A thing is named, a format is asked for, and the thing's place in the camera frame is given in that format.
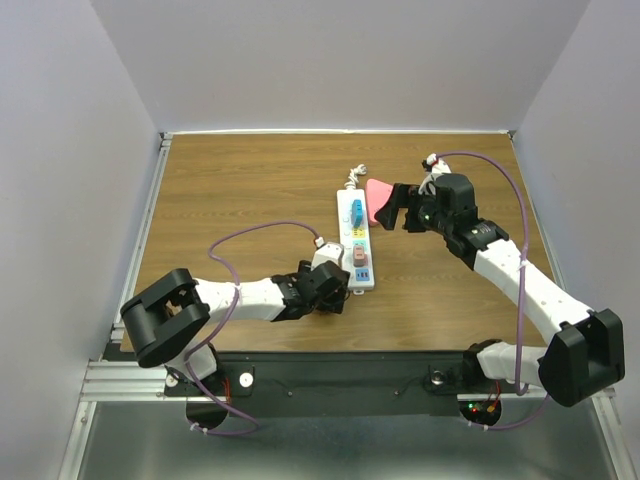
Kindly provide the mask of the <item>pink triangular power strip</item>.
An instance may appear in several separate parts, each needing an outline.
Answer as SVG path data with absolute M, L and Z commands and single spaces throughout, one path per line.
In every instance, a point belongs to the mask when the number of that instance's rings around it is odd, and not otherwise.
M 373 178 L 367 180 L 365 184 L 365 200 L 370 226 L 379 224 L 375 215 L 387 203 L 392 191 L 393 186 L 391 184 Z

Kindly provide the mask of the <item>blue square plug adapter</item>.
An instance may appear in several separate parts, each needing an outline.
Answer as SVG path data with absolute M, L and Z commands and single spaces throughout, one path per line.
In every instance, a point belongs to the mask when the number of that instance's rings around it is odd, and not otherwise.
M 362 201 L 358 198 L 351 203 L 351 225 L 353 228 L 359 228 L 363 222 L 364 208 Z

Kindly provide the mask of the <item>white multicolour power strip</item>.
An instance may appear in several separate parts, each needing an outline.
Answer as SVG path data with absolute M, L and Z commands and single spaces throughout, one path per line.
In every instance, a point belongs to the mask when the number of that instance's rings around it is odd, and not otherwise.
M 359 228 L 353 228 L 351 225 L 351 203 L 356 198 L 362 201 L 364 208 L 364 218 Z M 354 295 L 363 295 L 375 286 L 365 193 L 362 189 L 342 189 L 336 192 L 336 199 L 339 239 L 340 244 L 344 246 L 342 269 L 350 275 L 348 289 Z M 364 245 L 366 248 L 367 264 L 362 268 L 355 268 L 352 264 L 352 249 L 355 244 Z

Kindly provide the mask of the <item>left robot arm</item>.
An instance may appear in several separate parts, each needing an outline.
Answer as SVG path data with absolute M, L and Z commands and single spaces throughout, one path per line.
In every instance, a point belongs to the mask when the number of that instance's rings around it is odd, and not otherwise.
M 349 277 L 332 261 L 238 285 L 196 279 L 177 268 L 125 302 L 120 315 L 139 367 L 164 366 L 210 394 L 221 386 L 223 371 L 213 348 L 198 346 L 205 325 L 299 320 L 342 302 Z

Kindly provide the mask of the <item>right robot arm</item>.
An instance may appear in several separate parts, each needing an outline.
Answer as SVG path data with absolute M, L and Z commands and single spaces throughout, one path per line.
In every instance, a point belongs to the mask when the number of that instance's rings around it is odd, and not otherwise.
M 466 176 L 441 174 L 423 187 L 396 183 L 375 218 L 392 230 L 401 210 L 404 230 L 441 235 L 449 252 L 509 298 L 545 342 L 525 347 L 491 339 L 472 345 L 460 366 L 466 387 L 482 390 L 494 380 L 537 386 L 571 407 L 624 378 L 619 316 L 593 310 L 523 259 L 504 229 L 479 216 Z

